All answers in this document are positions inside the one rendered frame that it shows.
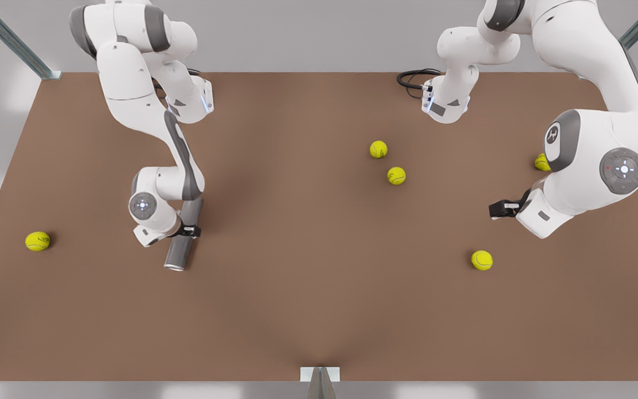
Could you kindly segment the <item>grey tennis ball tube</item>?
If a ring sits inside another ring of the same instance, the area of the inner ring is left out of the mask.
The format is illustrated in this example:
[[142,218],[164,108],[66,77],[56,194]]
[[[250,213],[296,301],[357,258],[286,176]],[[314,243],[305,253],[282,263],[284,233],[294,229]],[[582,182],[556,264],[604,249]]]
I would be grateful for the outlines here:
[[[181,225],[198,225],[204,199],[199,197],[193,201],[184,201],[180,212]],[[170,270],[183,271],[187,265],[188,253],[192,247],[191,237],[179,237],[179,230],[173,235],[164,267]]]

